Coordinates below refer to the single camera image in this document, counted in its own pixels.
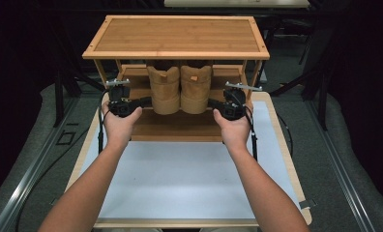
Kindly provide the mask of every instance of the metal track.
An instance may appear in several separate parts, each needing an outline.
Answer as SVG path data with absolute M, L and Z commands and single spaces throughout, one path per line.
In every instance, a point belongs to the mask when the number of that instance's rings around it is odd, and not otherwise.
M 16 219 L 23 201 L 26 199 L 27 195 L 30 193 L 31 188 L 40 177 L 44 164 L 47 160 L 48 152 L 56 141 L 55 138 L 58 137 L 58 135 L 62 132 L 62 128 L 64 127 L 68 117 L 72 114 L 74 108 L 77 105 L 77 102 L 77 98 L 71 98 L 67 102 L 64 119 L 61 121 L 57 128 L 52 129 L 49 137 L 44 143 L 44 146 L 39 152 L 39 155 L 32 161 L 25 175 L 20 180 L 19 185 L 16 187 L 13 195 L 11 196 L 11 199 L 8 201 L 8 204 L 0 215 L 0 231 L 10 230 L 10 226 Z
M 339 153 L 337 152 L 336 147 L 334 146 L 333 141 L 330 138 L 330 135 L 327 131 L 321 128 L 318 122 L 317 111 L 315 109 L 315 106 L 312 104 L 311 101 L 305 101 L 305 103 L 309 114 L 311 114 L 312 116 L 312 121 L 317 125 L 320 135 L 325 141 L 325 144 L 329 151 L 331 165 L 333 166 L 334 172 L 337 176 L 337 179 L 339 180 L 339 185 L 342 188 L 345 198 L 348 201 L 349 207 L 351 208 L 351 211 L 354 214 L 354 217 L 357 220 L 361 231 L 374 232 L 375 229 L 369 219 L 363 202 L 361 201 L 358 192 L 355 190 L 351 179 L 349 178 L 345 167 L 342 164 L 341 158 L 339 157 Z

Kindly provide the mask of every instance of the forearm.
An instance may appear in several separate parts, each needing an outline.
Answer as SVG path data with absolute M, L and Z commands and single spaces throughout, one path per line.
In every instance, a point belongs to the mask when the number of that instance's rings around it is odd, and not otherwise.
M 247 148 L 229 150 L 229 153 L 263 231 L 309 231 L 295 204 L 258 165 Z
M 90 231 L 122 153 L 122 147 L 106 146 L 49 212 L 40 231 Z

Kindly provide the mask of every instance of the person's left arm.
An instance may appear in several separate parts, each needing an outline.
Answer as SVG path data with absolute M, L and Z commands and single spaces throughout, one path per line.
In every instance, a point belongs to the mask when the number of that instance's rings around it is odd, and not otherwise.
M 103 114 L 107 111 L 103 105 Z M 101 211 L 119 159 L 131 139 L 139 107 L 126 118 L 108 113 L 104 120 L 107 144 L 86 171 L 63 194 L 39 231 L 90 231 Z

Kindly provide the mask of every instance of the wooden shoe rack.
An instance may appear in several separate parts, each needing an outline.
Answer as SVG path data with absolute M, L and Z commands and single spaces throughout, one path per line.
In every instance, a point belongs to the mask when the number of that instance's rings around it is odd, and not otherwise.
M 122 60 L 214 60 L 241 61 L 237 65 L 214 65 L 210 98 L 223 102 L 226 81 L 252 85 L 262 60 L 270 55 L 251 16 L 108 15 L 86 51 L 106 83 L 102 60 L 115 60 L 118 79 L 129 79 L 131 99 L 150 96 L 146 66 L 122 65 Z M 255 61 L 247 83 L 247 61 Z M 136 122 L 133 140 L 221 141 L 211 110 L 191 115 L 180 110 L 159 115 L 146 108 Z

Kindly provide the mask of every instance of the pair of boots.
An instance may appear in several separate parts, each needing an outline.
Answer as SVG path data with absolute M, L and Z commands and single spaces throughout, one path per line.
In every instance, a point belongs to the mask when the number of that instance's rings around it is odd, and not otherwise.
M 176 61 L 156 60 L 147 62 L 146 66 L 156 113 L 172 114 L 180 107 L 190 114 L 206 110 L 212 61 L 182 61 L 178 64 Z

